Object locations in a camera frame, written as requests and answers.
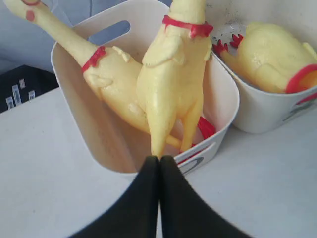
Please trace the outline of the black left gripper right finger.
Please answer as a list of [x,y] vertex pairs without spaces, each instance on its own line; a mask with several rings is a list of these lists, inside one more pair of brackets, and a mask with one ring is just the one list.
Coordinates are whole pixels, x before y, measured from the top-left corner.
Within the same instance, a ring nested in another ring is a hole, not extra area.
[[249,238],[193,190],[172,156],[160,160],[160,209],[164,238]]

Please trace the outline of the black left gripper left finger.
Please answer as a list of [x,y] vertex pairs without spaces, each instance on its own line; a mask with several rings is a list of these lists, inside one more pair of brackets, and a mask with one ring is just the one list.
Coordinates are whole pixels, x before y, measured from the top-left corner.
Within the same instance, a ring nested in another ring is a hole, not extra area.
[[102,215],[73,238],[154,238],[159,207],[159,160],[148,156],[140,171]]

